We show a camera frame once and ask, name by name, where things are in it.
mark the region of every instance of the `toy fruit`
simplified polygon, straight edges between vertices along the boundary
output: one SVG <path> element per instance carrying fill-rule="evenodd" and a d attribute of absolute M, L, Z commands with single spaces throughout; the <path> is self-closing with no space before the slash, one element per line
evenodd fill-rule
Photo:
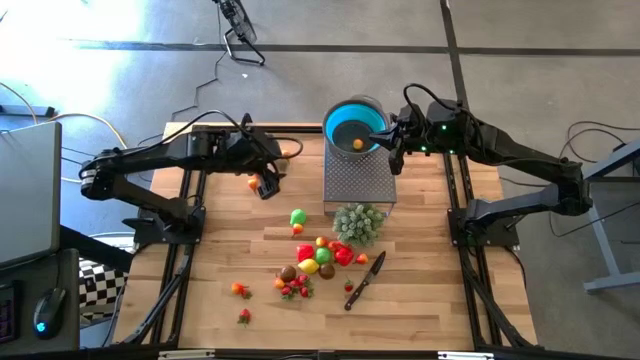
<path fill-rule="evenodd" d="M 280 294 L 282 294 L 282 300 L 291 300 L 293 299 L 293 289 L 288 286 L 283 287 L 280 290 Z"/>
<path fill-rule="evenodd" d="M 336 269 L 334 269 L 333 265 L 329 263 L 322 264 L 320 265 L 318 274 L 320 274 L 320 277 L 325 280 L 333 279 L 333 277 L 336 275 Z"/>
<path fill-rule="evenodd" d="M 284 287 L 284 281 L 280 278 L 273 280 L 273 287 L 276 289 L 282 289 Z"/>
<path fill-rule="evenodd" d="M 300 234 L 304 230 L 304 227 L 300 224 L 293 224 L 293 235 Z"/>
<path fill-rule="evenodd" d="M 304 286 L 307 286 L 307 281 L 309 281 L 309 277 L 307 275 L 298 276 L 298 282 L 300 284 L 303 284 Z"/>
<path fill-rule="evenodd" d="M 351 280 L 349 280 L 349 278 L 347 278 L 347 282 L 344 283 L 344 290 L 346 292 L 351 292 L 351 290 L 353 290 L 353 283 L 351 282 Z"/>
<path fill-rule="evenodd" d="M 307 214 L 305 214 L 301 209 L 295 209 L 293 210 L 293 212 L 291 212 L 291 220 L 289 221 L 290 225 L 302 225 L 305 221 L 307 221 Z"/>
<path fill-rule="evenodd" d="M 280 270 L 280 279 L 282 279 L 282 281 L 289 282 L 295 278 L 296 269 L 293 266 L 287 265 Z"/>
<path fill-rule="evenodd" d="M 316 246 L 317 247 L 325 247 L 325 246 L 327 246 L 327 243 L 328 243 L 327 238 L 324 237 L 324 236 L 318 236 L 316 238 Z"/>
<path fill-rule="evenodd" d="M 318 264 L 328 263 L 331 260 L 331 251 L 327 248 L 316 249 L 316 262 Z"/>
<path fill-rule="evenodd" d="M 316 271 L 318 271 L 318 268 L 320 267 L 320 265 L 318 265 L 318 263 L 313 259 L 307 259 L 302 261 L 300 264 L 298 264 L 298 267 L 303 272 L 311 275 Z"/>
<path fill-rule="evenodd" d="M 362 150 L 364 143 L 360 139 L 353 140 L 353 149 L 354 150 Z"/>
<path fill-rule="evenodd" d="M 300 296 L 302 297 L 313 297 L 313 288 L 303 287 L 300 289 Z"/>
<path fill-rule="evenodd" d="M 351 248 L 343 246 L 334 254 L 336 262 L 342 266 L 347 266 L 351 264 L 351 260 L 353 260 L 353 250 Z"/>
<path fill-rule="evenodd" d="M 258 179 L 253 177 L 249 179 L 249 181 L 247 181 L 247 184 L 249 184 L 249 189 L 251 189 L 252 191 L 256 191 L 256 189 L 258 188 Z"/>
<path fill-rule="evenodd" d="M 340 249 L 343 246 L 344 245 L 342 245 L 342 243 L 340 241 L 331 241 L 329 243 L 329 251 L 336 252 L 336 251 L 338 251 L 338 249 Z"/>
<path fill-rule="evenodd" d="M 251 298 L 251 291 L 247 290 L 249 287 L 240 283 L 231 284 L 231 293 L 234 295 L 241 295 L 244 299 Z"/>
<path fill-rule="evenodd" d="M 356 263 L 357 264 L 361 264 L 364 265 L 366 263 L 369 262 L 369 257 L 367 257 L 367 254 L 360 254 L 358 255 L 358 257 L 356 258 Z"/>
<path fill-rule="evenodd" d="M 313 246 L 309 244 L 300 244 L 296 248 L 298 253 L 298 262 L 302 262 L 306 259 L 311 259 L 313 257 Z"/>
<path fill-rule="evenodd" d="M 247 309 L 242 309 L 240 316 L 238 316 L 238 324 L 247 326 L 249 322 L 251 322 L 251 313 Z"/>
<path fill-rule="evenodd" d="M 302 283 L 298 281 L 298 279 L 293 279 L 289 281 L 289 287 L 292 289 L 297 289 L 302 286 Z"/>

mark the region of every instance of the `black knife handle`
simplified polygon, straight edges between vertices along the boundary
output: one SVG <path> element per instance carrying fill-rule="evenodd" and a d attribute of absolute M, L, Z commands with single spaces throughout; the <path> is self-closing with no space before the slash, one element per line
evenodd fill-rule
<path fill-rule="evenodd" d="M 356 300 L 358 300 L 358 298 L 360 297 L 360 294 L 362 294 L 362 290 L 364 290 L 364 288 L 369 285 L 368 282 L 363 281 L 360 286 L 358 286 L 358 288 L 356 289 L 356 291 L 353 292 L 353 294 L 351 294 L 351 297 L 349 298 L 349 300 L 347 300 L 347 303 L 344 304 L 344 309 L 349 311 L 351 310 L 351 306 L 353 306 L 353 303 L 356 302 Z"/>

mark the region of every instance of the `red bell pepper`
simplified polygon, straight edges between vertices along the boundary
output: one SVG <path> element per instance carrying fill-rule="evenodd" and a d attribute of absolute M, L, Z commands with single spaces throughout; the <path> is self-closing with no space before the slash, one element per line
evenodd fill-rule
<path fill-rule="evenodd" d="M 301 263 L 306 259 L 312 259 L 315 251 L 313 250 L 313 246 L 309 244 L 300 244 L 297 247 L 298 251 L 298 262 Z"/>

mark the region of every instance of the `computer mouse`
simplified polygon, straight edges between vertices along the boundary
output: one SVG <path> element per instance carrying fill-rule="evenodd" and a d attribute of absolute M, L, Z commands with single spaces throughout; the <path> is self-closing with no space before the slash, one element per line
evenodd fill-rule
<path fill-rule="evenodd" d="M 51 339 L 60 331 L 66 293 L 62 288 L 52 288 L 36 303 L 33 311 L 33 331 L 38 338 Z"/>

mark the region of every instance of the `checkered cloth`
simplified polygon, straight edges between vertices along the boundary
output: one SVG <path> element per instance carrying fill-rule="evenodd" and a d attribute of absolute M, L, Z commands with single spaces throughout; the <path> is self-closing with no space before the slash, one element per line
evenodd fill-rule
<path fill-rule="evenodd" d="M 89 322 L 110 317 L 127 273 L 80 259 L 80 314 Z"/>

